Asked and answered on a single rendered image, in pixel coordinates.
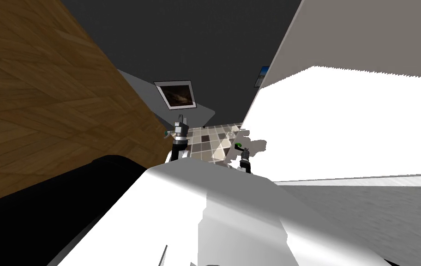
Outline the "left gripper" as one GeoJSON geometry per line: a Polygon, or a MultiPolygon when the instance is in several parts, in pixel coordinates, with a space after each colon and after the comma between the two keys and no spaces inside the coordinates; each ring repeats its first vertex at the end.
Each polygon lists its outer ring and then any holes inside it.
{"type": "Polygon", "coordinates": [[[189,126],[187,125],[187,118],[180,114],[178,116],[179,124],[175,124],[174,138],[187,138],[189,126]]]}

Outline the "white framed dark picture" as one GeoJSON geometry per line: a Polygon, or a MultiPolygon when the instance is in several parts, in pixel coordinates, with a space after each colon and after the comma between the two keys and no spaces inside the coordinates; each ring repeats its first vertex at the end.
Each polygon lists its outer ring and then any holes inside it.
{"type": "Polygon", "coordinates": [[[190,80],[154,82],[169,110],[197,107],[190,80]]]}

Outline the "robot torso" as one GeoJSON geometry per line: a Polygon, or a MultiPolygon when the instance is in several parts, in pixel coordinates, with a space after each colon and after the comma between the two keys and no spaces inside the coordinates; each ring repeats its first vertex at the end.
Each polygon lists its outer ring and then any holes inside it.
{"type": "Polygon", "coordinates": [[[193,158],[146,170],[58,266],[390,266],[269,179],[193,158]]]}

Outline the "blue picture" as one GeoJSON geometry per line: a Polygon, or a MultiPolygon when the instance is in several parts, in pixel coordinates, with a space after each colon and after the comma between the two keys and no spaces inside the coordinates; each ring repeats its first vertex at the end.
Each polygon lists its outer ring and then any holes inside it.
{"type": "Polygon", "coordinates": [[[264,78],[267,74],[268,69],[269,69],[269,66],[263,66],[261,68],[261,70],[259,71],[259,75],[258,75],[258,77],[255,81],[255,84],[254,84],[255,88],[261,87],[261,84],[262,84],[262,82],[263,82],[263,80],[264,80],[264,78]]]}

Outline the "white door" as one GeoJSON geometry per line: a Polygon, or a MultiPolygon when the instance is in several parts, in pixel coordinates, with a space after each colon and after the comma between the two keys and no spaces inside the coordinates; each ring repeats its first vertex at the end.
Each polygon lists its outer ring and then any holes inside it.
{"type": "Polygon", "coordinates": [[[235,141],[278,185],[421,187],[421,0],[302,0],[235,141]]]}

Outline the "brown wooden door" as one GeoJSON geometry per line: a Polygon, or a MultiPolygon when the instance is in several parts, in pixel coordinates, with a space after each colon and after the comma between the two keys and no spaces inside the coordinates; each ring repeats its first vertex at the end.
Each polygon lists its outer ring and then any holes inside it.
{"type": "Polygon", "coordinates": [[[164,130],[60,0],[0,0],[0,198],[104,155],[162,164],[164,130]]]}

